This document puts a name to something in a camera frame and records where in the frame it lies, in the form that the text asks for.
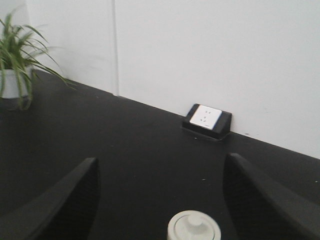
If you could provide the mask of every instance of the white flower pot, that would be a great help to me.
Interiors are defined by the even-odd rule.
[[[27,67],[26,71],[31,76],[32,67]],[[3,84],[2,71],[0,71],[0,89]],[[2,96],[0,95],[0,106],[7,110],[16,110],[20,107],[24,108],[28,105],[29,95],[24,78],[21,76],[21,94],[19,94],[18,80],[14,70],[5,70],[4,90]],[[22,105],[19,105],[20,97],[22,97]]]
[[[31,67],[28,67],[26,71],[28,72],[28,75],[31,76]],[[0,71],[0,88],[2,87],[3,80],[2,80],[2,74]],[[28,91],[26,87],[25,80],[21,76],[21,97],[28,96]],[[16,99],[19,98],[19,87],[18,87],[18,80],[17,76],[14,70],[12,69],[6,69],[5,70],[5,84],[4,84],[4,91],[2,93],[1,98],[3,99]]]

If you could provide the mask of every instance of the potted plant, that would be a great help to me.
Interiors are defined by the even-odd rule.
[[[3,25],[0,36],[0,101],[9,101],[10,110],[26,110],[33,99],[32,83],[39,78],[34,67],[57,76],[66,85],[71,82],[36,59],[39,55],[47,55],[56,63],[48,54],[49,49],[44,44],[47,41],[40,32],[30,25],[13,25],[12,16],[11,12],[4,20],[0,19]]]

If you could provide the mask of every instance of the black floor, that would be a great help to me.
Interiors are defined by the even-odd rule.
[[[228,152],[320,204],[318,159],[236,133],[209,140],[183,130],[182,116],[40,75],[28,111],[0,112],[0,216],[87,157],[99,159],[102,184],[90,240],[165,240],[183,210],[210,215],[223,240],[236,240],[222,193]]]

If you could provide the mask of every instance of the white wall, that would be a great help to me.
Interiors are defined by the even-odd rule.
[[[320,1],[115,3],[121,96],[320,158]]]
[[[112,0],[27,0],[64,77],[117,93]],[[61,73],[48,58],[41,62]]]
[[[12,23],[19,25],[29,24],[26,0],[0,0],[0,19],[4,20],[6,15],[14,9],[16,9],[16,12],[13,15]]]

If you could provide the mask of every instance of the spider plant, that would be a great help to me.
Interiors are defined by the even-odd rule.
[[[0,36],[0,75],[2,76],[0,78],[0,98],[3,96],[6,86],[6,70],[13,70],[19,92],[18,106],[21,110],[26,110],[29,108],[33,99],[32,82],[36,78],[39,78],[34,70],[31,71],[31,74],[28,72],[29,67],[32,69],[37,67],[53,74],[61,79],[67,86],[71,82],[36,59],[37,56],[46,55],[56,63],[49,55],[49,48],[44,44],[44,42],[48,42],[41,33],[30,25],[13,25],[12,17],[13,12],[7,14],[4,20],[0,19],[0,23],[3,25]],[[23,84],[25,84],[28,94],[26,104],[24,104],[22,96]]]

